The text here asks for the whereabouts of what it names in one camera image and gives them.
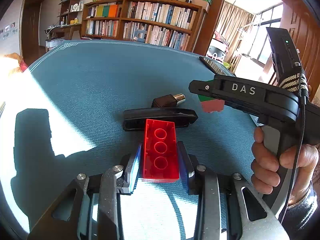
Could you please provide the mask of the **person's right hand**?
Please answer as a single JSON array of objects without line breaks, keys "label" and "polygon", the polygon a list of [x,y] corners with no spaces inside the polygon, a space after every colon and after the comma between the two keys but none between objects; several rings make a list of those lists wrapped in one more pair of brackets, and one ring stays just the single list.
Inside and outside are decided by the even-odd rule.
[{"label": "person's right hand", "polygon": [[[277,159],[263,144],[264,132],[262,128],[255,128],[254,140],[255,142],[252,146],[254,160],[251,163],[253,176],[251,181],[259,193],[271,194],[273,189],[280,183],[280,176],[277,174],[279,167],[293,168],[297,147],[289,148]],[[289,200],[290,205],[297,204],[307,195],[318,159],[319,152],[315,146],[302,145],[297,163],[299,171]]]}]

